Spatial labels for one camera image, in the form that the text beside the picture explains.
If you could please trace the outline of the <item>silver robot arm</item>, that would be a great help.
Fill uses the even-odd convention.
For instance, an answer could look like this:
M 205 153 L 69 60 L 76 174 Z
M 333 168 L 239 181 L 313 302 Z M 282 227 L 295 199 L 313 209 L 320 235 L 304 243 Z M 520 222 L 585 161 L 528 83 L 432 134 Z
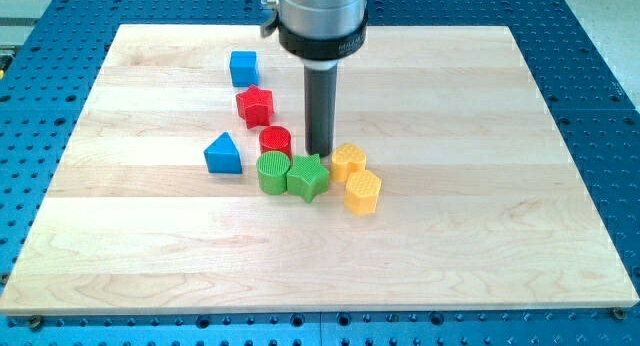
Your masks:
M 305 66 L 325 70 L 362 47 L 367 24 L 367 0 L 275 0 L 260 34 L 277 33 L 282 48 Z

